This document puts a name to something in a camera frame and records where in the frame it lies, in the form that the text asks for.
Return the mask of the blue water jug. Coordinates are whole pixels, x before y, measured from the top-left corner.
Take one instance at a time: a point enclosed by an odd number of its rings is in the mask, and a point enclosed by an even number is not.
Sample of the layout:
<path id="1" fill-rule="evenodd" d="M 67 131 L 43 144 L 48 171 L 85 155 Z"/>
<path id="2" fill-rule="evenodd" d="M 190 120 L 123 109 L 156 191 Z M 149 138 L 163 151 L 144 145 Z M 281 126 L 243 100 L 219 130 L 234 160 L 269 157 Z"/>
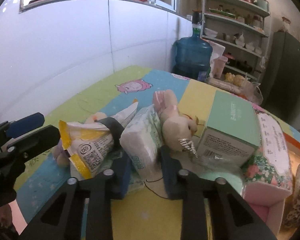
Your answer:
<path id="1" fill-rule="evenodd" d="M 177 53 L 173 73 L 205 82 L 210 74 L 210 59 L 213 48 L 201 37 L 202 12 L 194 10 L 192 14 L 192 35 L 176 42 Z"/>

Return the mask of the grey metal shelf rack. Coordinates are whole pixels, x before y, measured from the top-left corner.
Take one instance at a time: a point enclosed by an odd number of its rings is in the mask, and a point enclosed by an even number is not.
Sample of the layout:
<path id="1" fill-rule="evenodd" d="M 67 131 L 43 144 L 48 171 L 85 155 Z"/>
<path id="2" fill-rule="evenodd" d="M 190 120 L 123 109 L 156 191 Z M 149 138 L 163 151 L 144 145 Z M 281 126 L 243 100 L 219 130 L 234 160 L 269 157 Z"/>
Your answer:
<path id="1" fill-rule="evenodd" d="M 262 0 L 203 0 L 201 37 L 220 44 L 228 58 L 224 73 L 260 82 L 266 68 L 270 35 L 269 4 Z"/>

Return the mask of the yellow white snack packet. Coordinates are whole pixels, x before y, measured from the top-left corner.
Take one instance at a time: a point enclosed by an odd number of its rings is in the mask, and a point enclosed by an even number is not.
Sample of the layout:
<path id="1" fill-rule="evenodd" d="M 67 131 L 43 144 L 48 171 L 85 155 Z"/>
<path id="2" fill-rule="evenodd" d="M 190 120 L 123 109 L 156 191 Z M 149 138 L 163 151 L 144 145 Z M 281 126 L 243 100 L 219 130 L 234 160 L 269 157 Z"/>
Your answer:
<path id="1" fill-rule="evenodd" d="M 135 101 L 112 116 L 97 112 L 89 116 L 83 124 L 59 121 L 62 148 L 83 179 L 93 178 L 110 168 L 115 159 L 122 157 L 119 141 L 104 123 L 113 121 L 118 124 L 121 134 L 136 115 L 137 107 L 138 102 Z"/>

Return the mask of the leopard print scrunchie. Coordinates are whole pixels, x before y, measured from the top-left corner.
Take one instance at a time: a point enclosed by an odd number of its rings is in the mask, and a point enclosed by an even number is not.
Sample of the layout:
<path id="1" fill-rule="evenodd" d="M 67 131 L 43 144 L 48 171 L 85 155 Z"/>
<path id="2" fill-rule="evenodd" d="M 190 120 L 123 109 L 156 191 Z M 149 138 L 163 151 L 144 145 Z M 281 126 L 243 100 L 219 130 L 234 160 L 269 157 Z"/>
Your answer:
<path id="1" fill-rule="evenodd" d="M 300 164 L 296 170 L 295 187 L 293 193 L 292 207 L 288 212 L 283 226 L 285 228 L 297 228 L 300 225 Z"/>

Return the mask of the orange rimmed cardboard tray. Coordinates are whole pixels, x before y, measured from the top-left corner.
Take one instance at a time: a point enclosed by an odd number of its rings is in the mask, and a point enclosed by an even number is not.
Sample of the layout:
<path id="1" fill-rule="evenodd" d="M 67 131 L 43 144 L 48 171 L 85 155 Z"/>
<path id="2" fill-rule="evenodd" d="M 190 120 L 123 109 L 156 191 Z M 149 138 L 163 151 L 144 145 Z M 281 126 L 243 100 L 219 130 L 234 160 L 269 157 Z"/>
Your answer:
<path id="1" fill-rule="evenodd" d="M 292 172 L 295 174 L 298 166 L 300 165 L 300 142 L 287 133 L 284 133 L 284 136 L 287 143 Z"/>

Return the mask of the colourful cartoon table mat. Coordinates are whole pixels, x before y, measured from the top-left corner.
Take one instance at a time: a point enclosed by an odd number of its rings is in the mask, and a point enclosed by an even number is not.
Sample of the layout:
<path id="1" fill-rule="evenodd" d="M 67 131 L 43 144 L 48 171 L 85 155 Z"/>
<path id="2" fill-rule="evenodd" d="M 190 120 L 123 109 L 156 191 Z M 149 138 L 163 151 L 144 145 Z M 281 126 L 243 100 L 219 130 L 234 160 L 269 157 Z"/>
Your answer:
<path id="1" fill-rule="evenodd" d="M 60 121 L 85 121 L 96 112 L 114 115 L 134 99 L 143 108 L 152 103 L 156 90 L 175 92 L 180 110 L 205 121 L 216 88 L 171 73 L 129 66 L 80 90 L 69 100 L 45 115 L 48 125 Z M 17 179 L 17 204 L 26 222 L 37 214 L 47 200 L 70 177 L 68 168 L 60 167 L 51 152 L 45 152 L 26 163 L 25 172 Z M 182 202 L 157 196 L 149 188 L 128 194 L 111 204 L 115 239 L 179 239 Z"/>

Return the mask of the mint green pot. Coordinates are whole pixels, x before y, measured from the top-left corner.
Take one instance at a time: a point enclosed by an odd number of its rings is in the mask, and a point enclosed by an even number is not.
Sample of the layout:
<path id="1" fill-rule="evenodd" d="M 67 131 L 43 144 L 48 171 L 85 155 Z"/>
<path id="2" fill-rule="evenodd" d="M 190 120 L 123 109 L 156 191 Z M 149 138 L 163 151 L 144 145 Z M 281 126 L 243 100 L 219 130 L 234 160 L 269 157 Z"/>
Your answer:
<path id="1" fill-rule="evenodd" d="M 267 0 L 256 0 L 256 5 L 269 12 L 269 2 Z"/>

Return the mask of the pink plastic bin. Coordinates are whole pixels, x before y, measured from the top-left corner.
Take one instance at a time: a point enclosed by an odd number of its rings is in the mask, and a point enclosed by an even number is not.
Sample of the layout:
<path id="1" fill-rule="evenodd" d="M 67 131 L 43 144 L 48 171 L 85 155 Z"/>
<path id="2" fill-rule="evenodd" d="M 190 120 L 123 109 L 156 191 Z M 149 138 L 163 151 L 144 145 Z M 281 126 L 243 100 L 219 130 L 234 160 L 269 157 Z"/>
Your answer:
<path id="1" fill-rule="evenodd" d="M 220 79 L 222 72 L 224 70 L 224 67 L 226 65 L 228 61 L 228 58 L 225 56 L 220 56 L 219 58 L 217 58 L 214 62 L 214 68 L 213 68 L 213 77 L 216 79 Z"/>

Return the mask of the clear plastic bag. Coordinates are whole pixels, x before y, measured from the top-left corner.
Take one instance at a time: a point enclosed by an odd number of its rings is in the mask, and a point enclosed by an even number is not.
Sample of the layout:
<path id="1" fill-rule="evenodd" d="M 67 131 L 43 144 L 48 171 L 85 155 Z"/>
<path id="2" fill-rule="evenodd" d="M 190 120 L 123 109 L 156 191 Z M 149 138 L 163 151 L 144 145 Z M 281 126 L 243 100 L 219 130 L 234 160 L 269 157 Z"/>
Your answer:
<path id="1" fill-rule="evenodd" d="M 263 101 L 263 95 L 259 88 L 260 83 L 250 82 L 247 78 L 242 82 L 241 94 L 244 99 L 260 106 Z"/>

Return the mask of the dark grey refrigerator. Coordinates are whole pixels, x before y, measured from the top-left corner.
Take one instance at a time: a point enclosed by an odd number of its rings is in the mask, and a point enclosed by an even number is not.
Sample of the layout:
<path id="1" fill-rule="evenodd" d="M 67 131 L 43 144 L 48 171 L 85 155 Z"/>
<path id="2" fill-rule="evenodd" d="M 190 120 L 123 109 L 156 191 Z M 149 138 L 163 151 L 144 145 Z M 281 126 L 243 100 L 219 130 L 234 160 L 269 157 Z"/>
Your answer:
<path id="1" fill-rule="evenodd" d="M 300 96 L 300 42 L 291 34 L 273 33 L 260 90 L 263 95 L 262 108 L 283 121 L 292 117 Z"/>

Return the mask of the floral tissue box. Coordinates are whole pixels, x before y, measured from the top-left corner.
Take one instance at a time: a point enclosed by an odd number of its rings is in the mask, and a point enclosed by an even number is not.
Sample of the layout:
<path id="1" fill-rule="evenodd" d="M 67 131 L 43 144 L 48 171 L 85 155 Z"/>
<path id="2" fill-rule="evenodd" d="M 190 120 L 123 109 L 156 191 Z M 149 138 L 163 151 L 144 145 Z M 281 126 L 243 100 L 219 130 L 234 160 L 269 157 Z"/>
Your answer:
<path id="1" fill-rule="evenodd" d="M 270 230 L 279 233 L 285 200 L 293 193 L 288 147 L 280 124 L 271 115 L 256 111 L 261 146 L 242 166 L 244 200 L 255 208 Z"/>

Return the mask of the glass jar on refrigerator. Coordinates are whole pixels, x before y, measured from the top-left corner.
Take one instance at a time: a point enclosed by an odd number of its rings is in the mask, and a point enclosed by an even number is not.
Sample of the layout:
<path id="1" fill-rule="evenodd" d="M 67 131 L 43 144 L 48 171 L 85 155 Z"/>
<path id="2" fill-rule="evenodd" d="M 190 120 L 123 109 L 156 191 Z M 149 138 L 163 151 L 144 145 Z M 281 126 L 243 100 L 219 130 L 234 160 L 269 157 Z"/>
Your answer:
<path id="1" fill-rule="evenodd" d="M 282 17 L 282 25 L 281 25 L 279 31 L 288 33 L 290 30 L 290 24 L 291 24 L 291 21 L 288 18 L 283 16 Z"/>

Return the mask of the cream plush bunny toy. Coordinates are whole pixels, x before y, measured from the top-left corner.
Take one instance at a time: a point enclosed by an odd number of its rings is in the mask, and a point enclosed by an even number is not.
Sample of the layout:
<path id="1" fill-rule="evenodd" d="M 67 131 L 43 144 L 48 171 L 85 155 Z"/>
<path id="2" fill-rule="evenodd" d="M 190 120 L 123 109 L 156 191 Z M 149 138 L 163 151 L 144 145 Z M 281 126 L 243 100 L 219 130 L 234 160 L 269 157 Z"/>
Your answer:
<path id="1" fill-rule="evenodd" d="M 192 140 L 198 129 L 198 120 L 179 111 L 175 93 L 170 89 L 154 92 L 153 105 L 160 119 L 165 145 L 173 151 L 189 152 L 198 157 Z"/>

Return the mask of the green white tissue pack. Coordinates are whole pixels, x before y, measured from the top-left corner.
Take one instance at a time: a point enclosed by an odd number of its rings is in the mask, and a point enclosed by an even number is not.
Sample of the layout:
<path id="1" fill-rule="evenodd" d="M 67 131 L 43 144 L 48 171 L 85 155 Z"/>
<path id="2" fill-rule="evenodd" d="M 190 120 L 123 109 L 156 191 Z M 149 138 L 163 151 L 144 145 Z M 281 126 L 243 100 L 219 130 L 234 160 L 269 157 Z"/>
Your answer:
<path id="1" fill-rule="evenodd" d="M 161 124 L 154 105 L 136 113 L 120 137 L 120 144 L 147 187 L 162 185 L 159 150 L 163 146 Z"/>

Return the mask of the mint green box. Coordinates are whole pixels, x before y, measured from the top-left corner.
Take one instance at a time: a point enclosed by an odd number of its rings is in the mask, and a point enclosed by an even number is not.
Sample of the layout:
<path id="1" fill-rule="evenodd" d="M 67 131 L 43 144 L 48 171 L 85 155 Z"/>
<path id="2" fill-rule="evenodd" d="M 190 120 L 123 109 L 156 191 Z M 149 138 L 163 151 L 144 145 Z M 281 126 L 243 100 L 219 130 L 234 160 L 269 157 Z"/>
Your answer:
<path id="1" fill-rule="evenodd" d="M 259 147 L 260 126 L 251 103 L 217 91 L 197 154 L 225 159 L 241 167 Z"/>

